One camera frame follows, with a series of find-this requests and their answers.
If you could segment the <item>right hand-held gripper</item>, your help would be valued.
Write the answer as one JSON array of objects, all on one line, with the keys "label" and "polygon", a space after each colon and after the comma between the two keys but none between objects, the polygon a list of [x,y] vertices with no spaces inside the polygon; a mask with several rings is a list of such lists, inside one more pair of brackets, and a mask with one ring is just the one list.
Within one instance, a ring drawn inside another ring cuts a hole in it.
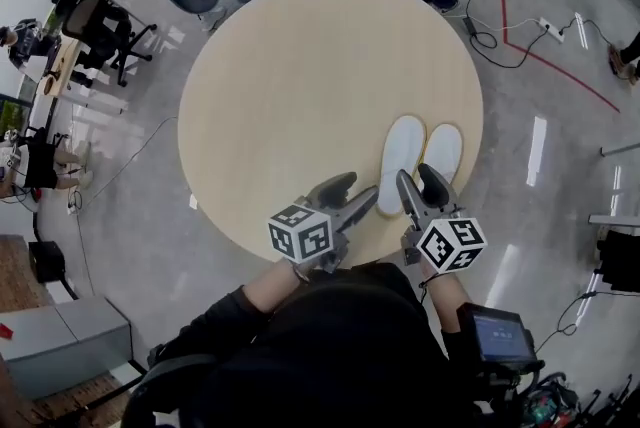
[{"label": "right hand-held gripper", "polygon": [[[411,220],[401,238],[404,264],[426,262],[437,273],[469,268],[488,246],[478,220],[456,209],[456,193],[433,167],[421,163],[418,173],[421,192],[407,171],[396,174],[402,207]],[[436,210],[424,210],[424,204]]]}]

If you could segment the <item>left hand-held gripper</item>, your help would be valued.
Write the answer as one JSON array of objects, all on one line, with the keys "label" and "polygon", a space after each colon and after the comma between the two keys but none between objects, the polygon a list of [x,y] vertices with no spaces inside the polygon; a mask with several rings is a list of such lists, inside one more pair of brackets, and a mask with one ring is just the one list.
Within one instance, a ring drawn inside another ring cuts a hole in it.
[{"label": "left hand-held gripper", "polygon": [[[333,176],[272,215],[268,219],[272,248],[294,265],[315,263],[333,273],[347,255],[348,239],[339,233],[357,225],[379,196],[379,188],[371,186],[347,201],[356,180],[355,172]],[[324,208],[337,210],[332,217]]]}]

